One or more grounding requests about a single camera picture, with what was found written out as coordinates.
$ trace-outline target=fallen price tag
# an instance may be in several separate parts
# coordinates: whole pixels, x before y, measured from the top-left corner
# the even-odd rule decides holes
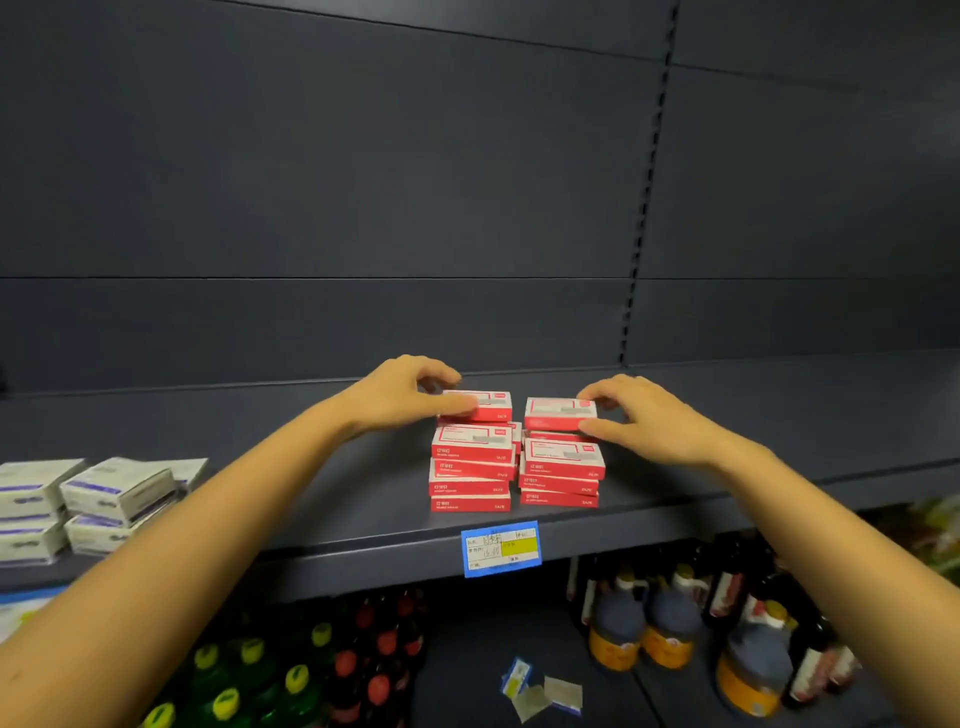
[[[528,569],[543,563],[536,521],[474,528],[461,531],[460,537],[467,578]]]

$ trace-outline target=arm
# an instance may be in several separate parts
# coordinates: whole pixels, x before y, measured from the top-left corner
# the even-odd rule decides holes
[[[662,464],[719,475],[856,656],[917,725],[955,726],[960,590],[769,449],[698,414],[642,377],[591,384],[583,399],[623,407],[630,423],[584,422],[589,435]]]
[[[0,645],[4,725],[136,720],[330,454],[370,429],[473,409],[417,389],[459,380],[424,356],[390,359],[212,477]]]

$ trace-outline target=paper scrap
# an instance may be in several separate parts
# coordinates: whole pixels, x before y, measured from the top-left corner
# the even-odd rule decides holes
[[[546,699],[543,693],[543,686],[533,685],[528,687],[520,695],[513,698],[514,710],[520,716],[520,722],[525,723],[542,710],[550,707],[550,701]]]
[[[527,680],[530,679],[531,669],[530,665],[520,658],[514,657],[514,662],[510,665],[510,671],[500,685],[500,692],[511,699],[520,695],[520,692],[526,687]]]
[[[561,710],[578,716],[584,708],[584,687],[555,677],[543,678],[543,693]]]

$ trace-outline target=yellow label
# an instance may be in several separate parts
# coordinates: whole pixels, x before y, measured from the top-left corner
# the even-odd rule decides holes
[[[598,663],[617,672],[624,672],[633,667],[636,654],[640,650],[640,643],[609,643],[592,628],[588,644],[590,654],[597,659]]]
[[[500,554],[503,556],[516,556],[519,553],[537,553],[537,537],[504,541],[500,544]]]
[[[693,642],[683,643],[673,637],[664,637],[649,624],[640,644],[655,663],[670,669],[683,667],[693,654]]]
[[[733,673],[727,655],[721,655],[717,663],[717,687],[733,705],[751,716],[771,716],[780,704],[782,691],[747,685]]]

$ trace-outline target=shelf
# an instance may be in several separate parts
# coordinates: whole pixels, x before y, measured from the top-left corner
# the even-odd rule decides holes
[[[690,664],[680,670],[657,667],[646,658],[634,672],[665,728],[708,725],[711,728],[748,728],[756,718],[728,708],[713,687],[716,645],[705,631]],[[874,728],[896,720],[893,705],[875,677],[860,670],[856,683],[843,695],[822,695],[801,711],[780,706],[766,721],[771,728]]]
[[[657,719],[629,672],[613,673],[589,657],[564,601],[566,562],[542,569],[443,583],[431,609],[440,619],[414,688],[411,724],[418,728],[516,728],[520,723],[500,681],[514,657],[543,675],[584,687],[583,716],[547,708],[530,725],[630,725],[657,728]]]
[[[575,394],[621,370],[468,376],[531,395]],[[935,497],[960,482],[960,352],[818,356],[630,370],[771,447],[852,508]],[[210,457],[215,468],[342,381],[13,397],[0,400],[0,461],[123,454]],[[274,599],[339,594],[461,573],[459,533],[540,522],[544,559],[657,543],[748,524],[720,485],[604,446],[595,511],[521,506],[506,514],[431,513],[433,424],[367,435],[336,452],[254,564],[245,584]],[[62,583],[94,560],[0,570],[0,590]]]

